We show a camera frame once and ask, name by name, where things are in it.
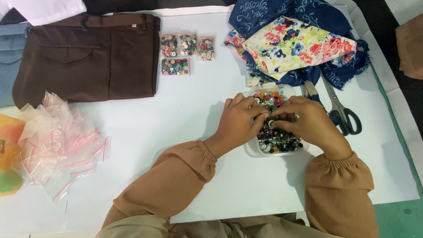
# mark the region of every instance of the person's right hand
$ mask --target person's right hand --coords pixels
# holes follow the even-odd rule
[[[292,96],[280,108],[272,112],[272,117],[293,118],[294,123],[278,120],[272,126],[290,131],[304,141],[323,150],[329,160],[342,160],[352,155],[351,147],[342,133],[327,116],[322,105],[305,97]]]

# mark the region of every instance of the light blue fabric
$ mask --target light blue fabric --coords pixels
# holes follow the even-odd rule
[[[30,26],[29,23],[0,25],[0,108],[15,105],[12,88]]]

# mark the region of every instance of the folded brown trousers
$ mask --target folded brown trousers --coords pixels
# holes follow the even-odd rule
[[[160,18],[150,14],[76,15],[28,33],[13,86],[18,108],[45,91],[68,102],[152,97]]]

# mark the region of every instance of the person's left hand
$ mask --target person's left hand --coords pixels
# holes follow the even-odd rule
[[[212,155],[219,158],[254,138],[269,116],[268,110],[260,107],[252,96],[244,97],[238,93],[234,99],[226,100],[219,127],[204,144]]]

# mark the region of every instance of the tan clothing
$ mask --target tan clothing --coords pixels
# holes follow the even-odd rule
[[[167,238],[186,234],[189,238],[232,238],[234,232],[242,234],[240,237],[254,238],[378,237],[373,206],[367,195],[374,188],[373,178],[355,153],[342,161],[317,156],[305,171],[305,209],[310,224],[318,230],[275,216],[170,226],[164,218],[178,214],[192,202],[214,176],[216,161],[201,141],[167,149],[148,172],[113,201],[97,237]]]

